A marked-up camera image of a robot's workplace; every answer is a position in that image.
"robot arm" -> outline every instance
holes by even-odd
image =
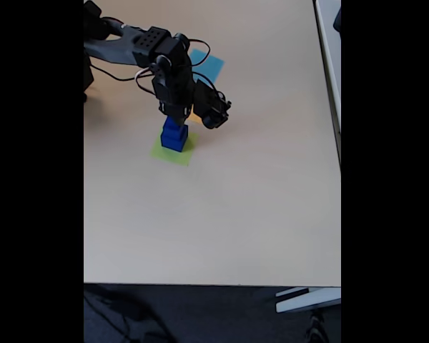
[[[137,65],[151,71],[159,110],[178,125],[183,125],[192,106],[194,114],[208,129],[227,121],[230,101],[204,82],[194,82],[187,54],[190,40],[184,34],[172,37],[167,30],[154,26],[146,31],[117,19],[100,18],[101,12],[92,1],[84,4],[85,54],[109,63]],[[110,34],[119,38],[106,40]]]

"black cable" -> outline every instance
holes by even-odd
[[[220,93],[217,91],[216,87],[214,86],[214,84],[210,81],[210,79],[208,79],[204,74],[201,73],[197,73],[196,71],[192,72],[193,74],[199,75],[201,77],[203,77],[205,80],[208,81],[209,85],[213,88],[214,92],[216,93],[216,96],[219,100],[221,100],[221,96]]]
[[[156,94],[153,91],[150,91],[148,88],[144,88],[141,84],[138,83],[138,79],[142,79],[143,77],[148,77],[148,76],[154,76],[153,74],[149,74],[149,75],[140,75],[137,77],[137,79],[135,80],[135,82],[137,83],[138,88],[140,88],[142,91],[145,91],[147,93],[150,93],[154,96],[156,96]]]
[[[83,296],[84,296],[84,300],[86,300],[86,303],[89,305],[89,307],[91,308],[92,311],[97,313],[103,320],[105,320],[105,322],[107,322],[113,329],[115,329],[119,334],[121,334],[121,336],[123,336],[123,337],[127,338],[129,341],[131,341],[128,334],[125,334],[124,332],[122,332],[122,330],[120,328],[118,328],[116,325],[114,325],[112,323],[112,321],[107,318],[107,316],[105,316],[96,307],[94,307],[94,305],[92,305],[91,302],[86,298],[86,295],[83,294]]]
[[[112,16],[103,16],[102,19],[115,20],[115,21],[118,21],[121,24],[124,23],[123,21],[120,21],[119,19],[113,18]]]
[[[127,337],[130,335],[130,325],[129,322],[127,322],[126,317],[124,315],[122,315],[122,321],[124,322],[124,326],[126,327],[126,334],[124,335],[124,339],[122,340],[123,342],[127,342]]]
[[[206,41],[202,41],[202,40],[200,40],[200,39],[190,39],[189,41],[196,41],[197,43],[203,43],[203,44],[205,44],[205,45],[207,46],[207,48],[208,48],[208,52],[207,52],[207,54],[205,55],[205,57],[204,57],[200,62],[198,62],[198,63],[196,63],[196,64],[192,64],[192,65],[190,65],[190,66],[199,66],[200,64],[202,64],[203,62],[205,62],[205,61],[207,60],[208,55],[209,55],[209,53],[211,52],[212,48],[210,48],[210,47],[209,47],[209,45],[208,45],[208,43],[207,43]]]
[[[100,69],[98,66],[95,66],[95,65],[91,64],[91,67],[94,68],[94,69],[97,69],[98,71],[101,71],[102,73],[105,73],[106,75],[112,77],[116,81],[134,81],[133,77],[130,77],[128,79],[120,79],[119,77],[116,77],[115,75],[110,74],[108,71]]]

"stacked blue cubes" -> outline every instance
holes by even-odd
[[[187,125],[179,126],[169,116],[165,120],[164,128],[160,135],[160,141],[164,148],[183,151],[187,139]]]

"white object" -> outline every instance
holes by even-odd
[[[93,71],[84,282],[340,286],[340,165],[312,2],[96,3],[129,25],[206,40],[232,108],[218,129],[189,122],[190,164],[171,164],[149,155],[165,120],[155,97]]]
[[[325,50],[338,125],[342,131],[342,39],[334,29],[334,21],[342,6],[341,0],[316,0],[322,45]]]
[[[310,306],[320,306],[324,303],[342,300],[342,289],[340,287],[326,287],[310,289],[310,293],[284,300],[276,304],[277,313],[304,309]]]

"floor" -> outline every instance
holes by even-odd
[[[273,294],[283,287],[103,285],[147,303],[178,343],[306,343],[310,313],[277,314]],[[97,306],[118,327],[122,318]],[[340,343],[341,305],[323,309],[330,343]],[[130,323],[131,337],[140,323]],[[85,343],[121,343],[116,333],[84,302]]]

